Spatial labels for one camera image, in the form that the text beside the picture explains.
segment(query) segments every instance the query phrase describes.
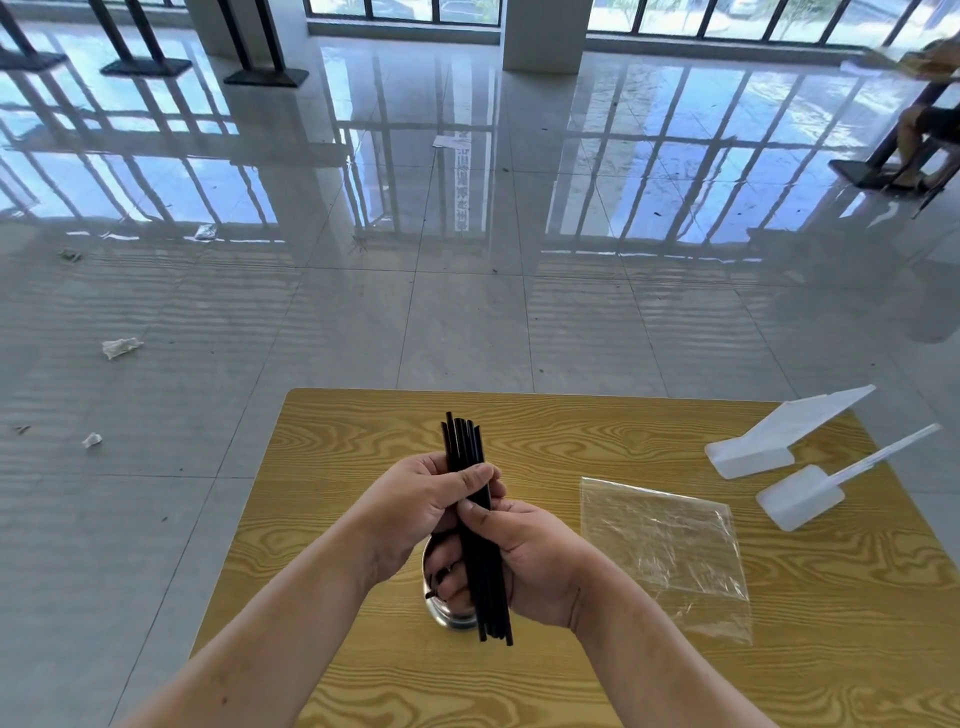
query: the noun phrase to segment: glass window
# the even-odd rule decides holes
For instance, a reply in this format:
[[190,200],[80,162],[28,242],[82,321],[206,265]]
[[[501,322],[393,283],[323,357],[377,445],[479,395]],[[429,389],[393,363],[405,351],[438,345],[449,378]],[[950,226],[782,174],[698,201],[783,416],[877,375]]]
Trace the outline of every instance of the glass window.
[[310,0],[310,10],[322,15],[366,15],[363,0]]
[[636,10],[640,0],[593,0],[589,29],[629,33],[634,28]]
[[925,0],[914,10],[894,45],[907,50],[922,48],[931,40],[954,36],[960,31],[960,3],[957,0]]
[[820,40],[838,5],[840,0],[790,0],[771,38],[815,43]]
[[433,19],[430,0],[373,0],[373,17],[390,20]]
[[718,0],[707,35],[760,40],[776,6],[770,0]]
[[696,36],[706,11],[707,0],[648,0],[640,21],[640,32]]
[[878,46],[906,10],[907,0],[853,0],[827,43]]
[[499,0],[440,0],[443,23],[496,25],[500,20]]

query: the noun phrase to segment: finger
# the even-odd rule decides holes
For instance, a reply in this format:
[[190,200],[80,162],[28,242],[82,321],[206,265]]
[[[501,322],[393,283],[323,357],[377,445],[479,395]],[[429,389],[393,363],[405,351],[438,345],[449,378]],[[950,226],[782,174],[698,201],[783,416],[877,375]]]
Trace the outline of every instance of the finger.
[[435,488],[434,504],[448,508],[458,500],[476,493],[489,483],[496,468],[490,463],[480,463],[458,473],[447,473],[432,478]]
[[444,533],[445,531],[452,531],[457,527],[457,509],[450,507],[444,511],[444,514],[440,516],[440,521],[437,523],[437,527],[433,529],[434,533]]
[[507,495],[507,486],[503,484],[500,478],[495,477],[490,481],[490,497],[504,497]]
[[461,589],[467,588],[467,567],[462,561],[453,565],[453,569],[437,587],[437,596],[443,601],[449,601]]
[[501,498],[493,503],[492,510],[509,511],[511,513],[533,513],[537,510],[537,506],[530,505],[530,503],[524,503],[522,500]]
[[473,608],[473,599],[470,596],[469,589],[461,589],[454,596],[446,601],[446,606],[455,615],[462,615]]
[[461,500],[457,503],[457,515],[467,528],[488,541],[493,541],[502,550],[511,551],[522,541],[523,521],[520,520],[519,513],[503,509],[488,511],[471,500]]
[[431,475],[442,475],[446,473],[446,453],[445,452],[425,452],[423,455],[417,455],[417,458]]
[[427,576],[440,569],[448,569],[464,557],[464,547],[459,536],[451,536],[434,548],[423,561],[423,573]]
[[[449,467],[446,465],[445,452],[425,452],[423,455],[416,455],[416,457],[426,466],[431,475],[443,475],[449,471]],[[494,465],[492,480],[499,480],[501,477],[503,477],[503,473]]]

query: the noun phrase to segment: clear plastic bag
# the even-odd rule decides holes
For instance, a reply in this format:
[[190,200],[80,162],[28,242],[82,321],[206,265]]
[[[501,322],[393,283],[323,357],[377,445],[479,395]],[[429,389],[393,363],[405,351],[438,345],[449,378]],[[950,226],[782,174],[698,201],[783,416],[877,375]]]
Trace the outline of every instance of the clear plastic bag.
[[585,477],[580,530],[681,629],[753,641],[729,506]]

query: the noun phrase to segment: black straw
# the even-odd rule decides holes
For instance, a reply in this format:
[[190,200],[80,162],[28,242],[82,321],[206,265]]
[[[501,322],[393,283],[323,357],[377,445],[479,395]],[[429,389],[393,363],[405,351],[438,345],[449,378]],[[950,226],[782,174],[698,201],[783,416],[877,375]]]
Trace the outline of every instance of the black straw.
[[[446,465],[451,472],[465,470],[485,462],[480,427],[473,421],[454,418],[446,413],[446,421],[440,425],[444,434]],[[468,496],[477,505],[492,507],[490,484]],[[490,636],[496,640],[506,639],[514,643],[510,625],[510,609],[507,604],[506,585],[503,582],[503,561],[500,549],[457,521],[457,532],[464,550],[464,566],[473,608],[477,616],[477,633],[480,642]]]

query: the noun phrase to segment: stainless steel cup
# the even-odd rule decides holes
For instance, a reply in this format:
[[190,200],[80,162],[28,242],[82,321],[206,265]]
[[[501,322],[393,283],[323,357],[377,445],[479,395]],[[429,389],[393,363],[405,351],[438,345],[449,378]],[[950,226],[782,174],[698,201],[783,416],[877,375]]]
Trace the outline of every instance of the stainless steel cup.
[[[426,543],[426,547],[423,549],[423,559],[420,561],[420,574],[423,576],[423,595],[426,596],[433,590],[435,590],[439,584],[436,581],[436,575],[431,576],[429,579],[426,577],[426,571],[424,565],[426,564],[426,558],[430,555],[430,552],[434,547],[439,543],[436,541],[436,536],[431,536],[430,540]],[[463,614],[458,614],[450,610],[450,608],[438,597],[433,596],[429,599],[424,600],[426,603],[426,610],[430,613],[430,616],[442,627],[447,629],[454,629],[457,631],[466,631],[469,629],[476,629],[477,626],[477,616],[476,613],[470,608],[468,611]]]

